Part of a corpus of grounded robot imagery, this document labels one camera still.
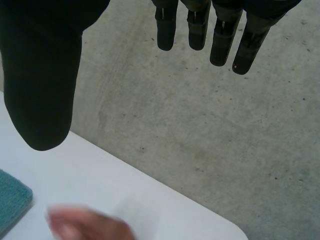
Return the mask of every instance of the robotic hand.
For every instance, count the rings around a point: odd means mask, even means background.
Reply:
[[[232,70],[246,74],[270,28],[301,0],[181,0],[188,9],[189,45],[202,50],[207,35],[211,2],[217,16],[210,62],[223,66],[230,52],[243,10],[247,22],[235,55]],[[179,0],[152,0],[156,6],[157,44],[164,51],[174,45]]]

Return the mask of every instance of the blurry hand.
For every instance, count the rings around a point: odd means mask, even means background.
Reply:
[[[53,207],[48,224],[61,240],[135,240],[130,227],[85,207]]]

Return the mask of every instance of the blue sponge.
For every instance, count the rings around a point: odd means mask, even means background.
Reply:
[[[0,169],[0,236],[27,210],[32,199],[30,188]]]

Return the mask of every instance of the gray floor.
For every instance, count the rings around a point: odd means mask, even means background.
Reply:
[[[150,1],[111,1],[84,33],[72,130],[236,223],[250,240],[320,239],[320,4],[274,26],[251,71],[156,44]]]

